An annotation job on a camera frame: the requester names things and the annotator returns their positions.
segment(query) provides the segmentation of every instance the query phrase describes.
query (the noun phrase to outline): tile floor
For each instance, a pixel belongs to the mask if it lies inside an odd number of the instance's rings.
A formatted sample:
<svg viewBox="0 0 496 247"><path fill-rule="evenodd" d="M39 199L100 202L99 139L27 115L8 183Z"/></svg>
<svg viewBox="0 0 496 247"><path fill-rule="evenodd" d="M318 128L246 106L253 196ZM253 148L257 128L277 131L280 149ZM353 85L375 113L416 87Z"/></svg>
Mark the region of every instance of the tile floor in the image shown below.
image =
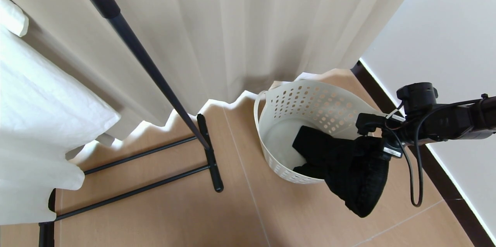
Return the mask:
<svg viewBox="0 0 496 247"><path fill-rule="evenodd" d="M332 70L320 81L343 87L377 107L349 70ZM472 246L464 230L425 176L421 208L410 204L406 162L393 159L375 210L361 219L325 184L296 185L265 163L253 124L253 99L237 105L211 103L203 114L225 189L216 193L208 171L131 198L64 219L55 225L57 247L384 247ZM166 127L148 126L119 149L98 145L83 162L89 169L191 134L174 113ZM122 194L202 166L197 141L163 150L86 177L78 191L57 191L56 210ZM0 246L37 246L38 225L0 227Z"/></svg>

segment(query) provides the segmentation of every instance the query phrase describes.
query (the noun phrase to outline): black cloth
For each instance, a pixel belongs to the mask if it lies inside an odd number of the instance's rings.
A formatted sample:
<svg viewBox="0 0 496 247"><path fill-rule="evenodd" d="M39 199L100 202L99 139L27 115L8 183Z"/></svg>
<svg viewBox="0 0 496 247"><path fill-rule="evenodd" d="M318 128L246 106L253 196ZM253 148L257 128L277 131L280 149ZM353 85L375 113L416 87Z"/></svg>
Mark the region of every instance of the black cloth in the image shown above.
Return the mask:
<svg viewBox="0 0 496 247"><path fill-rule="evenodd" d="M293 148L307 161L294 171L324 179L329 189L359 217L372 212L388 178L389 159L380 151L380 138L339 139L302 126Z"/></svg>

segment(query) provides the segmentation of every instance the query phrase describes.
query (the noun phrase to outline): laundry basket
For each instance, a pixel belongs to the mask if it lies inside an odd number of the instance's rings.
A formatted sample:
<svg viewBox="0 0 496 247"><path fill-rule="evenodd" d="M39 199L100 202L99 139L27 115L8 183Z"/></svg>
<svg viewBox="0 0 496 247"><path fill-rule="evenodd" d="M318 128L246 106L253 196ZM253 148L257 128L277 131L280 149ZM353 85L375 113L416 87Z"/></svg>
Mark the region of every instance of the laundry basket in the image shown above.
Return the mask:
<svg viewBox="0 0 496 247"><path fill-rule="evenodd" d="M264 95L266 103L258 119L258 104ZM262 91L253 106L265 160L278 176L298 184L324 181L293 171L306 163L292 147L300 127L320 129L336 138L355 139L359 113L385 115L355 94L318 81L294 81Z"/></svg>

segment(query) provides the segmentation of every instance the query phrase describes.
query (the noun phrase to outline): dark brown baseboard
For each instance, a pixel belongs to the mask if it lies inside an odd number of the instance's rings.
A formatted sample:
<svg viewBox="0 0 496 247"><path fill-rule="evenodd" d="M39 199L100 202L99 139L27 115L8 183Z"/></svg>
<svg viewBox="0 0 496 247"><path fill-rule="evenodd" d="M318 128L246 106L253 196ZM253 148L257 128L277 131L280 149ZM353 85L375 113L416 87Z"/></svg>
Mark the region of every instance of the dark brown baseboard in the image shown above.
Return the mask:
<svg viewBox="0 0 496 247"><path fill-rule="evenodd" d="M351 71L365 90L367 90L381 111L390 113L395 109L394 103L361 62L358 62ZM415 156L417 155L415 150L411 149L411 151ZM474 246L494 247L494 243L477 220L473 211L469 208L458 189L425 145L420 147L420 155L422 156L422 167L424 171L432 180Z"/></svg>

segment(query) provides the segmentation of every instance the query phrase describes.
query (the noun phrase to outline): clothes rack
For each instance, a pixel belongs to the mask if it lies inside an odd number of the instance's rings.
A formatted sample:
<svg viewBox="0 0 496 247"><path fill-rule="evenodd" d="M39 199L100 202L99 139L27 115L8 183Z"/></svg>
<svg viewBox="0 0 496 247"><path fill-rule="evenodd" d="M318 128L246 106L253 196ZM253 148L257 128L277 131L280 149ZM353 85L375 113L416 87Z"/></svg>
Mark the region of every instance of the clothes rack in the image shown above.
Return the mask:
<svg viewBox="0 0 496 247"><path fill-rule="evenodd" d="M184 120L186 125L189 127L189 129L193 132L194 136L182 139L180 141L175 141L151 150L144 151L142 153L138 153L135 155L132 155L130 157L126 157L121 160L117 160L102 166L97 166L94 169L90 169L84 172L85 175L89 175L91 173L95 173L104 169L108 169L112 166L117 166L125 162L132 161L134 159L138 159L140 157L150 155L152 153L165 150L167 148L171 148L183 143L187 143L189 141L193 141L195 139L198 139L200 143L202 144L203 148L205 149L205 155L206 155L206 160L207 163L204 166L200 166L199 168L175 175L170 178L166 178L164 180L161 180L159 182L152 183L150 185L147 185L145 187L141 187L135 190L132 190L130 192L121 194L119 196L115 196L109 199L106 199L104 201L100 201L97 203L94 203L92 205L85 206L83 208L79 208L76 210L73 210L71 212L67 212L64 214L57 215L56 219L51 221L51 222L44 222L44 223L39 223L40 226L40 237L39 237L39 247L54 247L55 246L55 240L53 239L53 230L54 230L54 222L59 221L62 219L66 219L68 217L93 210L96 208L99 208L101 206L113 203L115 201L120 201L122 199L125 199L130 196L134 196L135 194L139 194L141 192L145 192L147 190L153 189L155 187L159 187L160 185L167 184L169 182L178 180L180 178L184 178L187 176L190 176L194 173L198 173L200 171L204 171L209 169L210 175L212 178L212 183L214 185L214 189L216 192L222 192L224 189L224 185L222 182L222 179L220 177L219 169L217 166L217 163L215 161L215 154L214 154L214 149L212 147L212 142L210 141L210 136L209 132L207 129L207 123L206 119L203 115L198 114L196 117L196 120L198 122L198 128L194 124L193 120L189 117L189 114L186 112L184 107L181 105L181 102L179 99L176 97L170 86L168 85L167 81L165 81L165 78L162 76L160 73L159 69L157 66L154 64L153 60L150 58L148 53L146 52L145 48L141 44L140 40L136 37L134 34L133 30L129 26L129 24L126 22L124 19L124 16L121 14L121 9L117 5L117 2L115 0L90 0L94 7L99 11L99 13L107 19L107 21L112 25L113 29L121 39L124 41L126 46L129 48L129 50L133 53L135 58L138 60L138 62L143 66L145 71L150 75L150 77L153 79L155 84L158 86L158 88L161 90L161 92L165 95L167 100L170 102L170 104L174 107L174 109L177 111L179 116ZM50 199L48 200L48 208L50 208L52 211L55 210L55 189L53 190Z"/></svg>

